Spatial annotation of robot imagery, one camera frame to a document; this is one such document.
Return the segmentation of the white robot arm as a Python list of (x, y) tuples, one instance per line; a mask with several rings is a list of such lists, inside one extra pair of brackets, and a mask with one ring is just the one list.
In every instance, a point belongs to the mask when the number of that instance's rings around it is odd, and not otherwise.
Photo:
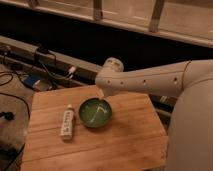
[(106, 95), (129, 91), (174, 97), (164, 171), (213, 171), (213, 59), (126, 72), (120, 60), (109, 58), (95, 84)]

